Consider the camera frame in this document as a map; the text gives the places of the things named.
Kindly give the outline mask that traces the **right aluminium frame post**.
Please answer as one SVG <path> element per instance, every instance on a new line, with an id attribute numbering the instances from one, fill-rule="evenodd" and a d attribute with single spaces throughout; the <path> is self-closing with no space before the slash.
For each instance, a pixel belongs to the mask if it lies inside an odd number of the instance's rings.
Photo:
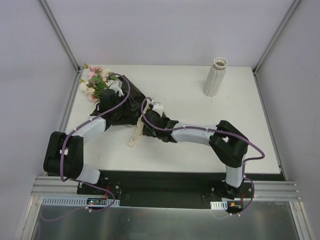
<path id="1" fill-rule="evenodd" d="M 272 37 L 268 41 L 262 55 L 260 56 L 257 64 L 252 69 L 253 75 L 256 76 L 259 70 L 261 69 L 263 63 L 265 62 L 267 56 L 270 54 L 271 50 L 275 46 L 277 40 L 280 38 L 281 34 L 285 30 L 285 27 L 293 17 L 294 13 L 302 3 L 302 0 L 293 0 L 289 5 L 287 11 L 285 12 L 283 18 L 281 19 L 280 23 L 278 24 L 275 32 L 273 33 Z"/>

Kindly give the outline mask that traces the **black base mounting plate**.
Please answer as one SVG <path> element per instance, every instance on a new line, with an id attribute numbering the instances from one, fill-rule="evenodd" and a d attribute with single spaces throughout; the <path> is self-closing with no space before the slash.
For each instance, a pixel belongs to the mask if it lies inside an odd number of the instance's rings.
<path id="1" fill-rule="evenodd" d="M 122 207 L 209 209 L 211 202 L 252 197 L 244 182 L 235 189 L 225 183 L 225 173 L 104 170 L 98 188 L 78 186 L 77 194 L 100 196 L 109 190 Z"/>

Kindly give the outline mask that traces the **white ribbed vase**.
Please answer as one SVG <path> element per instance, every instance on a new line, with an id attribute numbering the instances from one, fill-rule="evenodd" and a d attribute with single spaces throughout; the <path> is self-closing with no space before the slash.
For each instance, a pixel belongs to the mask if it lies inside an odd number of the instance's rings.
<path id="1" fill-rule="evenodd" d="M 227 66 L 228 61 L 223 57 L 217 57 L 213 60 L 213 65 L 210 67 L 203 87 L 203 93 L 207 97 L 214 97 L 217 95 L 225 76 Z"/>

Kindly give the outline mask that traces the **black wrapping paper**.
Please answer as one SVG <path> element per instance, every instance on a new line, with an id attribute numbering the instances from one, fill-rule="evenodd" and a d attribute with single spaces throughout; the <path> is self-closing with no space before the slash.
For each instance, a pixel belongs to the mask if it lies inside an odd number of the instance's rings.
<path id="1" fill-rule="evenodd" d="M 124 75 L 119 75 L 117 78 L 117 80 L 122 81 L 121 89 L 123 93 L 127 93 L 127 100 L 124 101 L 119 110 L 106 115 L 107 129 L 111 126 L 136 125 L 138 118 L 141 116 L 142 103 L 146 99 L 146 96 Z M 158 113 L 152 111 L 153 103 L 149 106 L 150 109 L 147 110 L 142 119 L 144 123 L 142 135 L 157 138 L 164 143 L 176 143 L 177 140 L 172 136 L 173 131 L 171 129 L 178 124 L 178 121 L 171 120 L 164 112 L 160 117 Z"/>

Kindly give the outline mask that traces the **front aluminium rail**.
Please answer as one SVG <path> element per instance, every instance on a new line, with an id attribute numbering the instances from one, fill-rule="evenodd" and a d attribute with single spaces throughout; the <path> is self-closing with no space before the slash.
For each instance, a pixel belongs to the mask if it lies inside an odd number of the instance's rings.
<path id="1" fill-rule="evenodd" d="M 253 183 L 254 199 L 257 201 L 302 201 L 301 193 L 295 182 L 255 180 Z M 78 184 L 74 181 L 62 182 L 56 176 L 38 176 L 34 182 L 31 195 L 78 197 L 77 190 Z"/>

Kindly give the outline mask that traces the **pink white flower bouquet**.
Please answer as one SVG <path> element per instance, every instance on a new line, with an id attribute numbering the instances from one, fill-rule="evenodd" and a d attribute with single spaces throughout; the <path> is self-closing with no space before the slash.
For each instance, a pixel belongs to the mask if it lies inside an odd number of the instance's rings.
<path id="1" fill-rule="evenodd" d="M 111 84 L 118 79 L 112 75 L 114 72 L 109 69 L 103 69 L 100 66 L 83 65 L 84 70 L 89 70 L 86 79 L 79 79 L 79 90 L 88 96 L 88 99 L 93 103 L 100 101 L 100 95 L 103 90 L 109 89 Z"/>

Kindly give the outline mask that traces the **aluminium frame post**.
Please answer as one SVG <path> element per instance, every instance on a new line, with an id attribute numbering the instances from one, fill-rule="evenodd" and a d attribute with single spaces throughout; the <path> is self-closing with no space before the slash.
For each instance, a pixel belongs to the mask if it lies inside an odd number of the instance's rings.
<path id="1" fill-rule="evenodd" d="M 285 30 L 285 27 L 293 17 L 294 13 L 302 3 L 302 0 L 293 0 L 289 5 L 287 11 L 285 12 L 283 18 L 281 19 L 280 23 L 278 24 L 275 32 L 273 33 L 272 37 L 268 41 L 262 55 L 260 56 L 257 64 L 252 69 L 253 75 L 256 76 L 259 70 L 261 69 L 263 63 L 265 62 L 267 56 L 270 54 L 271 50 L 275 46 L 277 40 L 280 38 L 281 34 Z"/>
<path id="2" fill-rule="evenodd" d="M 72 50 L 48 4 L 48 2 L 46 0 L 38 0 L 37 1 L 42 9 L 42 11 L 44 12 L 50 26 L 52 27 L 52 30 L 55 34 L 55 36 L 57 37 L 63 51 L 65 52 L 69 62 L 71 63 L 72 67 L 74 68 L 74 70 L 78 73 L 81 70 L 80 65 L 78 64 L 74 54 L 72 53 Z"/>

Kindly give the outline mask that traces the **cream printed ribbon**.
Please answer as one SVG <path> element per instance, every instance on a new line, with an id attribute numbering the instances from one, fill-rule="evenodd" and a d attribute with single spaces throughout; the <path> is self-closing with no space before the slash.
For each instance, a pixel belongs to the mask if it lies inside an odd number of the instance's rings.
<path id="1" fill-rule="evenodd" d="M 147 112 L 147 110 L 150 109 L 150 104 L 152 104 L 153 102 L 154 102 L 153 98 L 146 97 L 144 100 L 144 103 L 142 103 L 141 115 L 137 120 L 135 132 L 127 144 L 128 147 L 132 148 L 135 145 L 135 143 L 137 142 L 137 140 L 139 139 L 139 137 L 142 135 L 143 128 L 144 128 L 144 123 L 143 123 L 142 119 L 144 118 L 144 115 Z"/>

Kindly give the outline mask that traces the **left aluminium frame post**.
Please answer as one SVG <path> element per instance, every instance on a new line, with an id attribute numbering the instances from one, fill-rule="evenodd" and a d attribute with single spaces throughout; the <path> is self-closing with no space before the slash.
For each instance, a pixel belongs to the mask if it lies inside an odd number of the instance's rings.
<path id="1" fill-rule="evenodd" d="M 81 70 L 80 65 L 78 64 L 74 54 L 72 53 L 72 50 L 48 4 L 48 2 L 46 0 L 38 0 L 37 1 L 42 9 L 42 11 L 44 12 L 50 26 L 52 27 L 52 30 L 55 34 L 55 36 L 57 37 L 63 51 L 65 52 L 69 62 L 71 63 L 72 67 L 74 68 L 74 70 L 78 73 Z"/>

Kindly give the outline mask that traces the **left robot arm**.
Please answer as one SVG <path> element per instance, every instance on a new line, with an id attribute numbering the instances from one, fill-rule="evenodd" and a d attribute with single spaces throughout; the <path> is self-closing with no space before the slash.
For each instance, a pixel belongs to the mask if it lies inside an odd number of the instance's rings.
<path id="1" fill-rule="evenodd" d="M 49 138 L 43 170 L 60 176 L 62 181 L 70 179 L 97 184 L 101 172 L 84 164 L 84 146 L 107 130 L 105 117 L 119 110 L 128 99 L 127 95 L 120 90 L 106 89 L 88 119 L 67 132 L 53 132 Z"/>

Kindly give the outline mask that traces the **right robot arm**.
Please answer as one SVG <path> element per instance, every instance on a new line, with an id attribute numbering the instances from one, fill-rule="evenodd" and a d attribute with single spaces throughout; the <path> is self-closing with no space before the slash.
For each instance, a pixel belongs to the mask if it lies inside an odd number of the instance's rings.
<path id="1" fill-rule="evenodd" d="M 249 144 L 247 138 L 231 123 L 221 120 L 208 128 L 192 126 L 150 109 L 141 116 L 141 120 L 144 136 L 157 138 L 164 143 L 186 142 L 211 147 L 226 170 L 225 181 L 222 186 L 215 188 L 216 193 L 230 200 L 240 194 L 244 182 L 243 161 Z"/>

